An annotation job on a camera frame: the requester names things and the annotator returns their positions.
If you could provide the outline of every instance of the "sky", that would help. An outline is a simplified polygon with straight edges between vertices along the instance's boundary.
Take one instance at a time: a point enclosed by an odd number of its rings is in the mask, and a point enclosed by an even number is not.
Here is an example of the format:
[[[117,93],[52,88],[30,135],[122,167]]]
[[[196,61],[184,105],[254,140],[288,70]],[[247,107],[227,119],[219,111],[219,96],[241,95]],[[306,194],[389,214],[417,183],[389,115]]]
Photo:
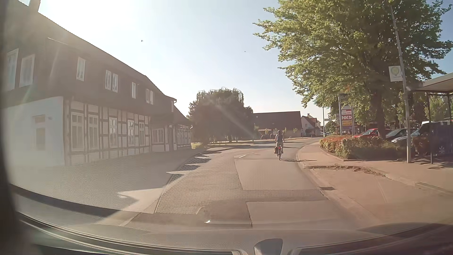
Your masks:
[[[263,10],[270,6],[277,0],[41,0],[39,12],[148,76],[184,115],[198,91],[226,87],[242,91],[255,113],[322,119],[313,103],[303,108],[278,69],[278,50],[265,51],[266,42],[253,35],[261,32],[254,22],[273,18]],[[443,17],[443,40],[453,40],[448,24],[453,10]],[[437,63],[453,72],[453,53]]]

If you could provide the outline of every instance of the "house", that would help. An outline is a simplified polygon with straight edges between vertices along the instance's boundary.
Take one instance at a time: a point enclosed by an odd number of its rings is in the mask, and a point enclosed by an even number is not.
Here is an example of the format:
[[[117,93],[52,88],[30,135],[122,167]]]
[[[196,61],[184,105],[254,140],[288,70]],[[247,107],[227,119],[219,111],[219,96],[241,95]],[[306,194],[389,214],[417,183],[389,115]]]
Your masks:
[[[300,111],[294,112],[273,112],[273,113],[254,113],[255,126],[258,132],[263,135],[268,130],[269,133],[276,134],[277,130],[285,130],[285,137],[300,137],[302,124],[300,122]]]
[[[190,148],[190,122],[145,75],[10,0],[5,139],[14,166],[59,166]]]
[[[320,121],[318,121],[316,118],[313,118],[310,116],[310,114],[307,114],[307,116],[303,116],[300,118],[300,121],[302,123],[302,128],[303,128],[303,136],[309,137],[309,136],[319,136],[321,135],[321,125]]]

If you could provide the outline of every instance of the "tree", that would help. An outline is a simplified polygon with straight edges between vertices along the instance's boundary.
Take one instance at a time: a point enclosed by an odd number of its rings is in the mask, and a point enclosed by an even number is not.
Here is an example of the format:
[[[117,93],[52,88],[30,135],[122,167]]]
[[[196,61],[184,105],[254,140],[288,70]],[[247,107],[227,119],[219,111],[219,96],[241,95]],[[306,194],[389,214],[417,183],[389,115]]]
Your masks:
[[[259,126],[255,126],[255,128],[253,129],[253,138],[252,138],[252,141],[255,140],[255,137],[261,138],[261,134],[260,134],[260,132],[259,132],[259,129],[260,129]]]
[[[319,107],[335,107],[339,93],[355,109],[362,124],[378,123],[384,133],[387,109],[401,102],[402,85],[390,82],[388,66],[399,65],[390,15],[383,0],[279,0],[280,7],[265,8],[276,20],[259,20],[255,35],[269,42],[264,49],[280,50],[279,61],[291,61],[286,75],[302,95]],[[443,74],[433,59],[450,52],[451,41],[440,41],[441,16],[451,9],[435,0],[392,1],[405,73],[409,83]],[[395,118],[396,111],[389,112]]]
[[[335,122],[329,121],[326,123],[326,126],[324,127],[325,132],[329,133],[335,133]]]
[[[448,113],[448,99],[445,95],[433,95],[429,97],[431,121],[442,121],[450,117]],[[428,106],[425,108],[426,118],[429,117]]]
[[[193,122],[194,137],[203,143],[221,137],[228,137],[229,142],[233,137],[253,138],[253,109],[244,107],[244,95],[235,88],[198,92],[188,118]]]
[[[396,115],[399,122],[405,122],[405,107],[403,102],[403,94],[400,93],[401,101],[396,106]],[[427,108],[426,95],[424,93],[409,93],[409,115],[413,119],[413,127],[421,125],[427,119],[428,114],[425,113]]]

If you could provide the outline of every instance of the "sidewalk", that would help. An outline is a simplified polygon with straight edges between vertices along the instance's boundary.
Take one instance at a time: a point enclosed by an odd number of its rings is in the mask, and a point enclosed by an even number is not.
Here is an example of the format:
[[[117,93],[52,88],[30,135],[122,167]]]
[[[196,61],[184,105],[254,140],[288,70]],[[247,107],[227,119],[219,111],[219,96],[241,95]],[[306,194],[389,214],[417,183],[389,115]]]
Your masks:
[[[401,222],[452,223],[453,169],[425,162],[346,161],[319,147],[299,150],[302,171],[330,200],[345,208],[363,226]],[[371,172],[342,167],[357,166]]]
[[[44,196],[114,210],[140,211],[157,200],[171,173],[204,151],[154,152],[72,167],[8,169],[11,184]]]
[[[387,178],[411,186],[425,186],[453,193],[453,166],[450,164],[429,164],[429,161],[416,160],[413,163],[398,161],[345,161],[331,155],[314,143],[299,151],[299,159],[305,166],[360,166],[370,168]]]

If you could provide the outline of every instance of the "round sign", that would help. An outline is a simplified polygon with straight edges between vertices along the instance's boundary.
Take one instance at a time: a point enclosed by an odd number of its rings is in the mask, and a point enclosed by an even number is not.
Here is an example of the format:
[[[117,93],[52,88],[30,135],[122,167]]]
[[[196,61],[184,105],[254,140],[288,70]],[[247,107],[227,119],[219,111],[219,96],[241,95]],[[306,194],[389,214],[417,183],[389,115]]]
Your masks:
[[[393,75],[397,75],[400,73],[400,69],[397,66],[392,67],[390,71],[392,72]]]

